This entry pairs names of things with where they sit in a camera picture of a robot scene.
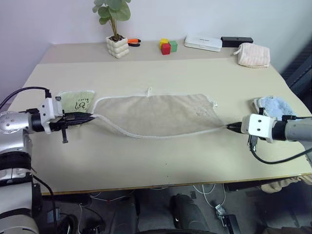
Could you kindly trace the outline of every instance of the red block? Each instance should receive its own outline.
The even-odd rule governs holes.
[[[169,55],[170,49],[171,49],[171,46],[169,43],[164,43],[161,45],[161,52],[163,55]]]

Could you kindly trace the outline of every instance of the black device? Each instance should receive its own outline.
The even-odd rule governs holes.
[[[239,47],[242,43],[253,43],[252,38],[242,38],[242,37],[221,37],[222,47]]]

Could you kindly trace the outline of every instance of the black cable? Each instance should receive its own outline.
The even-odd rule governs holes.
[[[95,214],[101,219],[102,224],[105,225],[104,219],[102,218],[102,216],[101,216],[98,212],[96,212],[96,211],[94,211],[94,210],[92,210],[92,209],[90,209],[90,208],[88,208],[88,207],[83,207],[83,206],[82,206],[82,208],[85,208],[85,209],[87,209],[87,210],[89,210],[89,211],[95,213]]]
[[[311,116],[310,117],[296,117],[296,119],[305,119],[305,118],[311,118]]]
[[[263,163],[265,163],[265,164],[278,164],[278,163],[282,163],[282,162],[288,162],[288,161],[290,161],[290,160],[293,160],[293,159],[295,159],[295,158],[298,158],[298,157],[300,157],[300,156],[303,156],[303,155],[305,155],[305,154],[311,152],[311,151],[312,151],[312,148],[310,148],[310,149],[308,149],[308,150],[305,150],[305,151],[303,151],[303,152],[301,152],[301,153],[299,153],[299,154],[297,154],[297,155],[295,155],[295,156],[292,156],[292,157],[289,157],[289,158],[286,158],[286,159],[283,159],[283,160],[279,160],[279,161],[272,161],[272,162],[268,162],[268,161],[265,161],[265,160],[259,158],[259,156],[255,153],[254,148],[253,148],[252,146],[250,146],[250,151],[252,152],[253,156],[254,156],[256,159],[258,159],[260,162],[263,162]]]
[[[44,87],[37,87],[37,86],[31,86],[31,87],[25,87],[25,88],[21,88],[21,89],[17,89],[16,91],[14,91],[13,93],[11,93],[9,96],[7,96],[0,104],[0,110],[2,109],[2,107],[8,102],[8,100],[10,100],[14,95],[24,91],[24,90],[28,90],[28,89],[41,89],[45,91],[45,97],[46,98],[50,98],[51,97],[51,93],[50,90]]]
[[[52,189],[44,183],[41,179],[39,179],[37,176],[33,175],[33,178],[36,179],[38,182],[40,182],[44,187],[46,187],[49,190],[49,193],[51,195],[51,201],[52,201],[52,207],[53,207],[53,223],[54,223],[54,231],[55,234],[58,233],[58,224],[57,224],[57,212],[56,212],[56,206],[55,206],[55,200],[54,200],[54,194]]]

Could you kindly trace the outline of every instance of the beige tabletop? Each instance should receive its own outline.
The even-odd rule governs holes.
[[[95,99],[144,93],[205,94],[217,101],[215,111],[226,123],[252,113],[254,98],[284,98],[299,116],[309,110],[291,92],[273,68],[239,66],[233,49],[209,52],[184,47],[163,56],[156,42],[130,48],[114,59],[104,44],[53,45],[36,66],[25,86],[43,86],[53,95],[61,91],[94,90]],[[40,91],[19,94],[10,110],[35,108],[43,102]],[[114,135],[99,120],[68,131],[38,133],[33,139],[32,165],[53,191],[100,191],[194,183],[222,183],[311,174],[306,158],[266,165],[247,147],[247,135],[229,130],[172,139],[133,139]],[[297,142],[258,142],[266,160],[293,156],[304,148]]]

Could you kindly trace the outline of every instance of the white bubble planter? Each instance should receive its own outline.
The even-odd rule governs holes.
[[[124,38],[117,42],[114,42],[109,39],[110,37],[106,38],[106,45],[108,48],[108,53],[114,56],[115,58],[119,59],[129,53],[129,45],[128,39]]]

